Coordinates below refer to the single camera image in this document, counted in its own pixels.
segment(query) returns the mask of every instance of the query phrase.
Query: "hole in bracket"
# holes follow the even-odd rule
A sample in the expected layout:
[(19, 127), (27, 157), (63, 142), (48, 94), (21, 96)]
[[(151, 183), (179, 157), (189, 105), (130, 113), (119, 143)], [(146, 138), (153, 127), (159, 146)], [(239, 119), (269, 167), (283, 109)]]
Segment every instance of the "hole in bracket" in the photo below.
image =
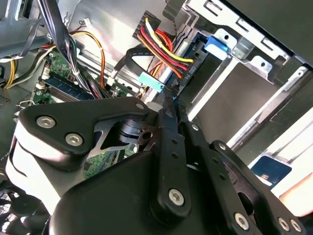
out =
[(225, 178), (225, 176), (224, 176), (223, 174), (220, 174), (220, 178), (221, 178), (222, 180), (226, 180), (226, 178)]
[(172, 157), (177, 159), (178, 158), (178, 154), (177, 153), (172, 153)]
[(248, 215), (252, 215), (253, 211), (254, 211), (254, 208), (253, 208), (253, 204), (252, 204), (251, 200), (243, 192), (239, 192), (238, 196), (239, 196), (240, 201), (241, 201), (241, 203), (243, 204), (243, 206), (244, 206), (244, 208), (246, 210), (246, 213)]
[(152, 133), (151, 132), (146, 132), (146, 133), (144, 133), (143, 135), (142, 135), (142, 138), (144, 139), (144, 140), (148, 140), (148, 139), (150, 139), (152, 137)]

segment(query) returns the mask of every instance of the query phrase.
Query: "blue tab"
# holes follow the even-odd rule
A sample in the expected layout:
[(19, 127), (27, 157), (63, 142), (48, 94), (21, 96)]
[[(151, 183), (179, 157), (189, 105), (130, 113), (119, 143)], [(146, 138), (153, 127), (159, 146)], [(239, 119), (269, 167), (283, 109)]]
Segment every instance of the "blue tab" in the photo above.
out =
[(228, 46), (216, 39), (214, 36), (208, 37), (204, 49), (221, 60), (224, 60), (227, 57)]
[(151, 75), (143, 72), (139, 76), (139, 82), (141, 82), (143, 85), (151, 87), (152, 89), (161, 92), (164, 88), (164, 84), (159, 82), (156, 78), (152, 77)]

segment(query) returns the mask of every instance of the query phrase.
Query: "black plastic bracket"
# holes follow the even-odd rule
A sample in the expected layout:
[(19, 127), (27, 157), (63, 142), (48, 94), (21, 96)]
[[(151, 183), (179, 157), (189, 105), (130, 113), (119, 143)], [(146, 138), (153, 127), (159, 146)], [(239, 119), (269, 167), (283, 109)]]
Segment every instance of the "black plastic bracket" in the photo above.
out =
[[(223, 163), (238, 177), (234, 187), (237, 192), (244, 193), (251, 201), (255, 222), (263, 234), (299, 234), (291, 224), (291, 220), (296, 221), (301, 230), (305, 231), (297, 217), (270, 192), (269, 188), (253, 174), (225, 143), (214, 141), (210, 148), (220, 154)], [(289, 231), (283, 229), (279, 223), (280, 218), (287, 223)]]
[[(61, 170), (78, 169), (94, 148), (96, 126), (105, 129), (118, 122), (144, 120), (149, 108), (133, 97), (89, 100), (73, 103), (31, 106), (21, 111), (15, 136), (20, 145), (33, 155)], [(42, 116), (54, 120), (55, 126), (43, 128), (37, 124)], [(72, 146), (66, 135), (75, 133), (83, 143)]]
[(173, 102), (166, 102), (158, 113), (155, 137), (146, 150), (155, 154), (151, 184), (151, 209), (163, 224), (173, 225), (191, 211), (184, 137), (178, 133)]
[[(206, 175), (204, 185), (211, 189), (208, 195), (208, 200), (212, 202), (210, 211), (216, 214), (215, 222), (221, 233), (262, 234), (247, 215), (220, 155), (209, 148), (202, 130), (191, 122), (180, 125), (179, 130), (185, 136), (186, 154), (192, 157), (188, 159), (189, 163), (198, 163), (200, 170)], [(238, 225), (236, 214), (247, 220), (247, 230)]]

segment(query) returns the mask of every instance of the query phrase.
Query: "silver metal panel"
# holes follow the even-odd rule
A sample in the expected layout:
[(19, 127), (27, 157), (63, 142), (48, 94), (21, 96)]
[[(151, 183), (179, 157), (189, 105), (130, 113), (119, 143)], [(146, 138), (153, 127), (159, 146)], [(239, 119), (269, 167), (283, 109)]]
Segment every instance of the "silver metal panel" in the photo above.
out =
[(198, 114), (206, 140), (229, 142), (277, 90), (243, 64), (237, 64)]
[[(10, 0), (5, 8), (5, 15), (0, 21), (0, 58), (12, 54), (19, 54), (27, 36), (37, 20), (19, 19), (22, 0)], [(38, 48), (47, 42), (45, 29), (40, 28), (38, 37), (31, 49)]]
[(192, 108), (188, 111), (189, 120), (193, 120), (195, 118), (198, 112), (204, 107), (204, 105), (230, 75), (238, 63), (239, 61), (234, 57), (228, 57), (221, 63), (192, 101)]
[(16, 104), (30, 95), (29, 92), (13, 87), (9, 90), (0, 89), (0, 157), (4, 156), (9, 148), (14, 133), (14, 113), (18, 110)]
[(288, 79), (288, 82), (271, 96), (268, 101), (242, 126), (240, 130), (227, 142), (229, 147), (234, 144), (253, 126), (256, 122), (262, 122), (264, 118), (268, 116), (288, 95), (288, 90), (303, 76), (308, 69), (306, 67), (300, 67), (294, 74)]
[[(94, 33), (102, 41), (106, 52), (106, 61), (111, 65), (125, 55), (125, 52), (139, 41), (132, 37), (137, 25), (146, 10), (157, 16), (162, 23), (160, 28), (174, 33), (174, 25), (166, 19), (162, 12), (166, 6), (161, 0), (59, 0), (59, 8), (63, 17), (71, 16), (69, 29), (74, 30), (79, 26), (80, 20), (88, 18)], [(94, 42), (86, 37), (77, 37), (85, 44), (85, 49), (95, 55), (99, 49)]]
[(189, 0), (187, 6), (195, 10), (217, 25), (227, 25), (255, 44), (272, 59), (282, 56), (286, 60), (290, 58), (280, 47), (266, 38), (262, 33), (240, 18), (219, 0)]

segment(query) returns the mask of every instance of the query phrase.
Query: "fan blade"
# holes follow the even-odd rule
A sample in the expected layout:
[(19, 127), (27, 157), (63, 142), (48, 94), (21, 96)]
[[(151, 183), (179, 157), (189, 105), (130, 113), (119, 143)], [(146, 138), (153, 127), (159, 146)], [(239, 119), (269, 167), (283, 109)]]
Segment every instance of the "fan blade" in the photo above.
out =
[(6, 204), (11, 204), (12, 202), (9, 200), (5, 200), (3, 198), (0, 198), (0, 206), (4, 206)]
[(2, 228), (3, 224), (6, 222), (6, 219), (9, 217), (10, 212), (0, 214), (0, 228)]
[(10, 222), (5, 232), (10, 235), (25, 235), (31, 233), (31, 230), (26, 228), (22, 222), (17, 219)]

